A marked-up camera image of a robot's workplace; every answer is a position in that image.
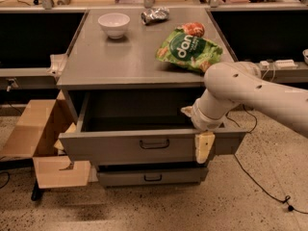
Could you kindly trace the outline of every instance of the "speckled floor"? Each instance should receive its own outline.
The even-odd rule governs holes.
[[[18,113],[0,110],[0,146]],[[237,156],[268,192],[308,212],[307,139],[252,111],[258,126],[246,135]],[[254,118],[243,111],[230,117],[250,129]],[[308,215],[288,212],[241,170],[234,156],[218,156],[200,185],[181,184],[104,189],[86,187],[45,191],[32,201],[30,167],[10,169],[0,189],[0,230],[308,230]],[[0,174],[0,185],[6,175]]]

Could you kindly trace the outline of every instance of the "cardboard box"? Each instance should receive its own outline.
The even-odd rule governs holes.
[[[87,185],[90,162],[58,156],[54,144],[72,123],[62,94],[55,100],[31,100],[0,151],[0,157],[33,158],[38,186],[60,188]]]

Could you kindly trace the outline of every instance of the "cabinet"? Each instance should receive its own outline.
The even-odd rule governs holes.
[[[150,26],[141,23],[142,10],[90,10],[57,84],[77,123],[60,140],[72,161],[95,166],[105,187],[199,183],[213,156],[235,153],[245,131],[219,128],[208,162],[198,164],[197,131],[180,109],[203,93],[203,76],[157,61],[155,52],[176,26],[192,21],[224,45],[201,8],[170,9],[168,21]],[[111,40],[100,31],[97,18],[109,12],[131,17],[125,38]],[[222,57],[231,59],[227,51]]]

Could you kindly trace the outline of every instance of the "closed drawer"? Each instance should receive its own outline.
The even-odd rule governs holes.
[[[175,183],[200,183],[207,175],[208,168],[193,163],[116,167],[97,172],[97,178],[104,187],[155,185]]]
[[[198,95],[196,89],[91,91],[76,132],[60,140],[71,160],[96,166],[189,162],[196,130],[180,109]]]

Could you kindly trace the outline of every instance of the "green chip bag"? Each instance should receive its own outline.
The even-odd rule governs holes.
[[[185,33],[177,28],[167,37],[156,52],[156,59],[170,62],[187,70],[205,72],[218,63],[222,48],[212,41]]]

